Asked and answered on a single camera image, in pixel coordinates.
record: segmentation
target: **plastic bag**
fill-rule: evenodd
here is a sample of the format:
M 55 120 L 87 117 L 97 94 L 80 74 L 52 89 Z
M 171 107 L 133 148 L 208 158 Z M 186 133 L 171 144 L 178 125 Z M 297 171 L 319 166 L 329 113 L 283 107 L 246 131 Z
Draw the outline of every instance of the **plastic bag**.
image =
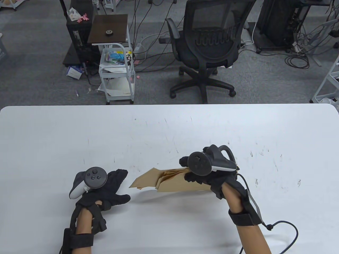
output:
M 76 21 L 81 18 L 81 15 L 73 7 L 67 12 L 71 21 Z

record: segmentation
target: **cardboard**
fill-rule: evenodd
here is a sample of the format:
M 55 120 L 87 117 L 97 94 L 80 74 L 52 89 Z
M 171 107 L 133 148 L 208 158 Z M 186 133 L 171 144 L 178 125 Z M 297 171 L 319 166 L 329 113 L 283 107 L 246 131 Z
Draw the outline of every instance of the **cardboard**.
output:
M 169 170 L 152 168 L 135 179 L 130 188 L 141 190 L 144 187 L 155 187 L 158 192 L 211 190 L 209 185 L 187 182 L 184 177 L 189 171 L 188 168 Z

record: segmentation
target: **black computer tower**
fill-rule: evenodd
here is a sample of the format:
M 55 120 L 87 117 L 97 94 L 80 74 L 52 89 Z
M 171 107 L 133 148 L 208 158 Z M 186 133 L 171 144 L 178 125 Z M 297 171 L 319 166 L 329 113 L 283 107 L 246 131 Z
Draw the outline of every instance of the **black computer tower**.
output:
M 97 10 L 94 8 L 92 0 L 71 0 L 69 9 L 71 7 L 77 10 L 80 15 L 86 13 L 89 18 L 88 21 L 83 20 L 78 23 L 77 21 L 71 21 L 67 17 L 66 26 L 79 61 L 80 63 L 98 62 L 100 60 L 98 46 L 92 46 L 87 43 Z

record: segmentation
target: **box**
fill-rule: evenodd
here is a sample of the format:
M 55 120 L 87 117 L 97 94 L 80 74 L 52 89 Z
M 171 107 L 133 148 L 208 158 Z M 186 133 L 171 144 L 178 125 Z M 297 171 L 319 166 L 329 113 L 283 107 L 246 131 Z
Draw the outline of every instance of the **box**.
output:
M 0 64 L 2 64 L 7 58 L 8 58 L 7 51 L 0 39 Z

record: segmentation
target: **white controller grip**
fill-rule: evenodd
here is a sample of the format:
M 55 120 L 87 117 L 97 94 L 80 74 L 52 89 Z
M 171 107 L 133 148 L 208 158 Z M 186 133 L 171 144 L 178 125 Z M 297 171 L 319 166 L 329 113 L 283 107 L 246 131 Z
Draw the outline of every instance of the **white controller grip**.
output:
M 85 181 L 82 181 L 74 190 L 69 194 L 70 199 L 77 199 L 80 197 L 85 191 L 88 191 L 90 187 L 85 184 Z

